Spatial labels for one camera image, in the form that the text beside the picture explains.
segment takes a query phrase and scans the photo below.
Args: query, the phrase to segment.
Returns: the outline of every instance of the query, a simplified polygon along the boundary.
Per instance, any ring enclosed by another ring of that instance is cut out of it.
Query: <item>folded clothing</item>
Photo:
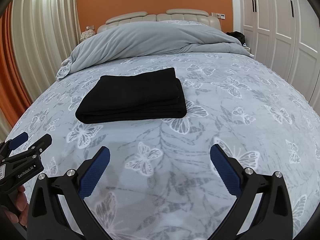
[[[187,107],[174,68],[136,76],[101,76],[80,103],[76,118],[99,123],[182,118]]]

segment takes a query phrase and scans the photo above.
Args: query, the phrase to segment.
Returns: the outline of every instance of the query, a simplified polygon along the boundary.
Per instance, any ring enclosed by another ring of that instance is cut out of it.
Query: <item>blue textured pad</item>
[[[9,149],[14,151],[18,147],[20,147],[22,144],[24,144],[26,141],[28,141],[29,136],[26,132],[23,132],[22,134],[18,135],[16,138],[12,139],[9,143]]]
[[[211,147],[210,158],[229,193],[239,197],[242,192],[241,179],[216,145]]]
[[[79,181],[79,196],[82,200],[85,197],[89,197],[94,188],[96,187],[99,179],[101,178],[103,172],[110,162],[110,151],[108,148],[104,147],[99,156],[87,169],[86,173],[82,176]]]

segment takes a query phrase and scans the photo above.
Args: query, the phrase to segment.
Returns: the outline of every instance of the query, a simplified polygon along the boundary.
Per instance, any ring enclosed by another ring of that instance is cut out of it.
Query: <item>headboard cushion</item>
[[[122,20],[127,20],[127,19],[132,19],[135,17],[144,17],[148,15],[147,12],[134,12],[134,13],[127,13],[127,14],[123,14],[123,15],[119,15],[116,17],[113,17],[109,20],[106,21],[106,24],[110,24],[110,23],[114,23],[114,22],[119,22]]]
[[[194,9],[170,9],[166,11],[166,14],[192,14],[192,15],[209,16],[209,14],[205,11],[194,10]]]
[[[205,11],[201,10],[194,10],[194,9],[171,9],[167,10],[167,13],[162,14],[150,14],[148,15],[147,12],[134,12],[119,15],[117,17],[113,17],[106,21],[106,24],[99,27],[97,33],[103,32],[110,28],[116,27],[118,25],[130,23],[130,22],[141,22],[141,21],[148,21],[148,22],[160,22],[160,21],[167,21],[167,20],[184,20],[184,21],[192,21],[192,22],[199,22],[210,27],[216,28],[221,30],[220,21],[214,17],[209,16],[209,14]]]

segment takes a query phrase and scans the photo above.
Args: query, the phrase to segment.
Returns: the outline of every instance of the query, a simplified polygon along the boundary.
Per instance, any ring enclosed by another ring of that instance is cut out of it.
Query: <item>silver bolt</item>
[[[279,171],[276,171],[275,175],[276,175],[276,177],[278,177],[278,178],[282,178],[282,173],[279,172]]]
[[[39,176],[38,176],[38,179],[44,179],[45,178],[45,174],[44,173],[41,173]]]
[[[245,172],[246,174],[251,175],[251,174],[253,173],[253,169],[251,169],[251,168],[246,168],[246,169],[244,170],[244,172]]]
[[[67,171],[67,175],[68,175],[69,177],[73,176],[75,173],[76,173],[75,170],[68,170],[68,171]]]

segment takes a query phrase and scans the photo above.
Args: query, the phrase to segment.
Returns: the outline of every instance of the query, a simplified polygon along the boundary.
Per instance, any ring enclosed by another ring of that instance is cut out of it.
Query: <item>human hand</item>
[[[13,224],[19,222],[22,226],[27,227],[29,204],[27,201],[27,197],[24,193],[25,191],[26,189],[24,186],[18,187],[18,195],[15,206],[21,212],[20,216],[17,217],[15,214],[11,213],[7,209],[4,209],[4,212]]]

